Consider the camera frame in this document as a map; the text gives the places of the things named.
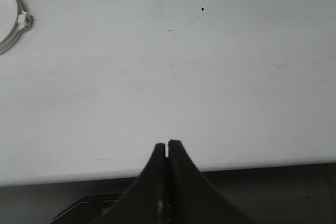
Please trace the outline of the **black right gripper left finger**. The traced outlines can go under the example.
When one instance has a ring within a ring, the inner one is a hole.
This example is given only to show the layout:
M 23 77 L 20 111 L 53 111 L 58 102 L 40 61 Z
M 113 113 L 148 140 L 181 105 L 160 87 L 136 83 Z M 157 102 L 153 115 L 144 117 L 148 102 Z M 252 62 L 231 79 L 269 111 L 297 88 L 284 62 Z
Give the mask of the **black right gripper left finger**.
M 165 144 L 157 143 L 141 174 L 94 223 L 164 223 L 165 186 Z

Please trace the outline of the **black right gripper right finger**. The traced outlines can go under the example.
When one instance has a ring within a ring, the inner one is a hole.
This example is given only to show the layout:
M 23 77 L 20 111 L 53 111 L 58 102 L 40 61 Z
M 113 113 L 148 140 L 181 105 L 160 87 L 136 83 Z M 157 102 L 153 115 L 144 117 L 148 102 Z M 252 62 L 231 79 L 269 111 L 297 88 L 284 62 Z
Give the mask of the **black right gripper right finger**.
M 255 223 L 227 201 L 198 170 L 183 144 L 170 140 L 173 223 Z

